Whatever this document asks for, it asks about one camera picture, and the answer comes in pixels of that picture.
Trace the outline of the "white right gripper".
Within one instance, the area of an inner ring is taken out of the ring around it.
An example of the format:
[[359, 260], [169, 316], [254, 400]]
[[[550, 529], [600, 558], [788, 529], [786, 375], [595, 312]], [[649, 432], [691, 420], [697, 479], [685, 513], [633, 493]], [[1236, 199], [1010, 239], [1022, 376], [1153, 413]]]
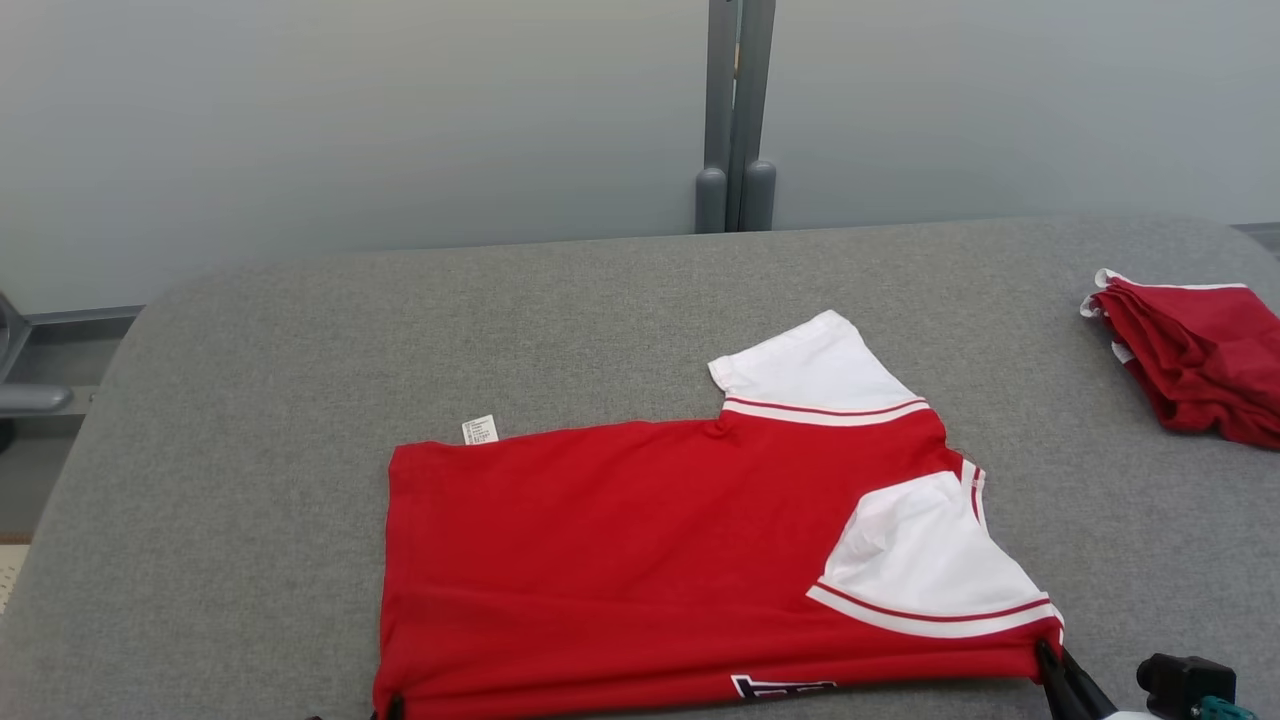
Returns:
[[1093, 678], [1064, 650], [1036, 643], [1036, 661], [1051, 717], [1103, 720], [1156, 720], [1153, 714], [1119, 710]]

